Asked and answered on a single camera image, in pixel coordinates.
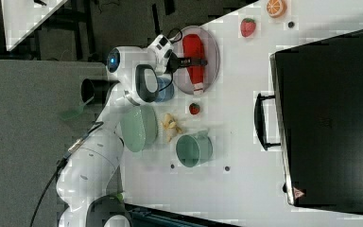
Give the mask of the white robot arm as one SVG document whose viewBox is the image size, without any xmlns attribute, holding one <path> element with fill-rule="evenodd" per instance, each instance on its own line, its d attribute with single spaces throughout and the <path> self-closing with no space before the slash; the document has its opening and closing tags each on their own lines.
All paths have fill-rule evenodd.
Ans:
<svg viewBox="0 0 363 227">
<path fill-rule="evenodd" d="M 131 217 L 106 188 L 120 165 L 124 140 L 115 131 L 133 107 L 157 99 L 157 77 L 182 62 L 171 47 L 118 46 L 108 55 L 107 80 L 113 83 L 95 125 L 68 149 L 60 161 L 56 182 L 59 197 L 68 205 L 58 227 L 131 227 Z"/>
</svg>

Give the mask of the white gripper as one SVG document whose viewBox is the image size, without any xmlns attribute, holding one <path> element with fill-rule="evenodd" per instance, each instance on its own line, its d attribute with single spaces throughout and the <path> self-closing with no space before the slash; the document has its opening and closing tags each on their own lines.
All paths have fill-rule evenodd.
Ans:
<svg viewBox="0 0 363 227">
<path fill-rule="evenodd" d="M 193 66 L 204 67 L 207 65 L 207 60 L 201 58 L 178 58 L 172 48 L 162 48 L 161 50 L 156 49 L 155 54 L 155 72 L 158 75 L 175 73 L 178 68 L 187 68 Z"/>
</svg>

